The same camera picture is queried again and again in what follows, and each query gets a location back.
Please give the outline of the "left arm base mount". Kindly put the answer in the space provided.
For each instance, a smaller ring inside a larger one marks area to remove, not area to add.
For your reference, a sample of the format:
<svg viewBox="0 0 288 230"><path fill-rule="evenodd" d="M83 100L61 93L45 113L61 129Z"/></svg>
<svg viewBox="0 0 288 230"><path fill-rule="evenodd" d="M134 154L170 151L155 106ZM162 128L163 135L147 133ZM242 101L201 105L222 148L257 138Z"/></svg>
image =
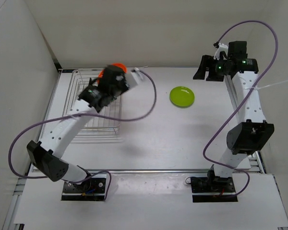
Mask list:
<svg viewBox="0 0 288 230"><path fill-rule="evenodd" d="M82 184L63 184L61 201L105 201L108 179L105 173L95 175Z"/></svg>

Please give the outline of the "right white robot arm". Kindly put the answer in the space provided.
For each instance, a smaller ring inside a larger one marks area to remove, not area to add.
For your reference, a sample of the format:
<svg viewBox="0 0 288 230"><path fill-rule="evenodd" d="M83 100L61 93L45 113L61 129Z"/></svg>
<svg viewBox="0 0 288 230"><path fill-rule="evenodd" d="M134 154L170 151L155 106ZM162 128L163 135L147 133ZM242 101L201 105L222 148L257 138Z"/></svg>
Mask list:
<svg viewBox="0 0 288 230"><path fill-rule="evenodd" d="M206 187L213 192L230 183L234 169L267 143L275 128L262 111L255 82L259 79L256 59L248 58L247 43L228 45L216 42L213 56L203 55L193 79L225 81L237 117L237 125L227 133L227 148L220 161L208 171Z"/></svg>

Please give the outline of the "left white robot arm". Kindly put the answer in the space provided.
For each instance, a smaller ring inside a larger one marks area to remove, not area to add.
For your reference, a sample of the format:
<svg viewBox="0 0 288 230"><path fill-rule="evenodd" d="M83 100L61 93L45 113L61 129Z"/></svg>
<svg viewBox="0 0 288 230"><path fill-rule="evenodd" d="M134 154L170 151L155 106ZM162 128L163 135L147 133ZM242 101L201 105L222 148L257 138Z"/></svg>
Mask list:
<svg viewBox="0 0 288 230"><path fill-rule="evenodd" d="M81 192L89 190L91 180L88 174L79 166L64 161L64 152L91 119L86 113L99 114L115 98L136 85L131 73L125 73L117 66L107 66L101 78L90 79L74 102L67 119L59 121L38 142L28 143L26 148L32 164L53 182L64 180L74 183Z"/></svg>

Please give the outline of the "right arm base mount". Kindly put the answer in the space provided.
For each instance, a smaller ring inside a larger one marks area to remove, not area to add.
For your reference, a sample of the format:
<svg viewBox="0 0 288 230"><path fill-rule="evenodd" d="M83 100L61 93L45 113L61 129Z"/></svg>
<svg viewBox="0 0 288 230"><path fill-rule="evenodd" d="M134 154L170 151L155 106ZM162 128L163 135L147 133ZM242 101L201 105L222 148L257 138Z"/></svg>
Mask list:
<svg viewBox="0 0 288 230"><path fill-rule="evenodd" d="M238 202L232 177L220 179L209 172L206 177L189 176L185 184L191 186L193 203Z"/></svg>

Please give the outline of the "orange plate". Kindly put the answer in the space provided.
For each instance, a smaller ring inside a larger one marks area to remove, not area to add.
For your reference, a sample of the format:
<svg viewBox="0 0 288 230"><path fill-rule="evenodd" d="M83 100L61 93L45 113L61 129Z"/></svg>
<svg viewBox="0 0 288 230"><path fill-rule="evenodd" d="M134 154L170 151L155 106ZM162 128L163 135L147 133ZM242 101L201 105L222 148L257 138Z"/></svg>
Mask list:
<svg viewBox="0 0 288 230"><path fill-rule="evenodd" d="M112 63L111 65L121 68L125 73L127 73L127 67L122 63ZM103 76L103 70L99 73L98 78Z"/></svg>

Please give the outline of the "green plate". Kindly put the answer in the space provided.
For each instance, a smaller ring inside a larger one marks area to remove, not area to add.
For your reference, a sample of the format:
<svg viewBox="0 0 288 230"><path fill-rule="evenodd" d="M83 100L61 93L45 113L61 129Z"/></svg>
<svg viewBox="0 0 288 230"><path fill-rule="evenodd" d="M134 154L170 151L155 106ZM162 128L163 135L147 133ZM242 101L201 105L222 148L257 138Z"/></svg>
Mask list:
<svg viewBox="0 0 288 230"><path fill-rule="evenodd" d="M194 92L185 86L174 87L169 94L169 99L177 107L190 107L195 100Z"/></svg>

